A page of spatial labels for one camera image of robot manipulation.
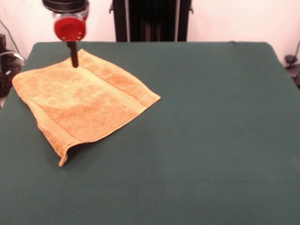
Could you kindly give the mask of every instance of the black cable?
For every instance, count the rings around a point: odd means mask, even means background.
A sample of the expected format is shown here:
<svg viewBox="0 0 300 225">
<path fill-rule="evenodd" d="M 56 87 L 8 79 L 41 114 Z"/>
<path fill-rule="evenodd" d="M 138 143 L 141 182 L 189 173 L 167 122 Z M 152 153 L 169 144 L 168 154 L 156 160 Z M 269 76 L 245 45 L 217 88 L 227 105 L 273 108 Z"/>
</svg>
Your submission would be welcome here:
<svg viewBox="0 0 300 225">
<path fill-rule="evenodd" d="M 296 50 L 296 53 L 295 53 L 295 57 L 297 57 L 297 55 L 298 55 L 299 47 L 300 47 L 300 41 L 298 42 L 298 46 L 297 46 L 297 50 Z"/>
<path fill-rule="evenodd" d="M 13 37 L 11 36 L 11 33 L 10 33 L 9 29 L 4 25 L 4 23 L 2 22 L 1 19 L 0 19 L 0 23 L 1 23 L 1 25 L 4 27 L 4 29 L 6 29 L 6 31 L 8 32 L 8 35 L 9 35 L 10 39 L 12 40 L 12 42 L 13 42 L 13 44 L 14 44 L 16 50 L 17 50 L 17 52 L 18 52 L 19 54 L 21 54 L 20 51 L 19 51 L 19 49 L 18 49 L 18 47 L 17 47 L 17 45 L 15 44 L 15 41 L 14 41 Z"/>
</svg>

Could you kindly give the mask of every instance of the black metal stand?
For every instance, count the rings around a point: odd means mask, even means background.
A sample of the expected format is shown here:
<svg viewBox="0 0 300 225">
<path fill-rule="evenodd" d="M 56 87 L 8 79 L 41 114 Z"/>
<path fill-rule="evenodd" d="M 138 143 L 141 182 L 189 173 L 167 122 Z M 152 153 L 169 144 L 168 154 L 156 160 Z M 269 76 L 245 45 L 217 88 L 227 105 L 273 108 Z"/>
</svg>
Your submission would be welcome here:
<svg viewBox="0 0 300 225">
<path fill-rule="evenodd" d="M 118 42 L 187 40 L 191 0 L 112 0 L 112 10 Z"/>
</svg>

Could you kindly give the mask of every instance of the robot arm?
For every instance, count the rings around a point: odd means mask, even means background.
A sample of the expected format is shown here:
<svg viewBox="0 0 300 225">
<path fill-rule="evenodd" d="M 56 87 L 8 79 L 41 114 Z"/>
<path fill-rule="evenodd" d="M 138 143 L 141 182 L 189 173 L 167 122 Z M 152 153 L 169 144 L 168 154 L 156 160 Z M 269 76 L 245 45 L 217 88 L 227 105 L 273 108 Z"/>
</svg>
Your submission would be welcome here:
<svg viewBox="0 0 300 225">
<path fill-rule="evenodd" d="M 77 42 L 86 33 L 85 21 L 89 14 L 88 0 L 42 0 L 53 12 L 54 32 L 71 50 L 72 66 L 78 67 Z"/>
</svg>

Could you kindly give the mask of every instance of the green tablecloth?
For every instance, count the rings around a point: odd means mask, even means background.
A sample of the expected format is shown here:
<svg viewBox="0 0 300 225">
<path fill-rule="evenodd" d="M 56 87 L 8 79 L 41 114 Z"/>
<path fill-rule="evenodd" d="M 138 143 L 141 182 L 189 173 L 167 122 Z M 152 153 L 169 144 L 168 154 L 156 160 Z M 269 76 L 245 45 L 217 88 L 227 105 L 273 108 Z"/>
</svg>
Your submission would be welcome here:
<svg viewBox="0 0 300 225">
<path fill-rule="evenodd" d="M 0 224 L 300 224 L 300 94 L 265 43 L 80 43 L 162 99 L 59 157 L 14 90 L 0 113 Z M 34 46 L 23 71 L 66 59 Z"/>
</svg>

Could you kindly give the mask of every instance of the towel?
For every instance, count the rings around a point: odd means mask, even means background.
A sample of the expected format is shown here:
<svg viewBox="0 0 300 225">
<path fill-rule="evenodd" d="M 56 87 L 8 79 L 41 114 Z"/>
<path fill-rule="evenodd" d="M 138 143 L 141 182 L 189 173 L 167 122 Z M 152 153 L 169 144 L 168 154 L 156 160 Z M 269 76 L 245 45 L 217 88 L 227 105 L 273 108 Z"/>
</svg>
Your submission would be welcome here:
<svg viewBox="0 0 300 225">
<path fill-rule="evenodd" d="M 13 86 L 30 108 L 38 128 L 66 162 L 67 150 L 98 141 L 140 115 L 160 99 L 124 69 L 85 50 L 80 66 L 71 59 L 19 73 Z"/>
</svg>

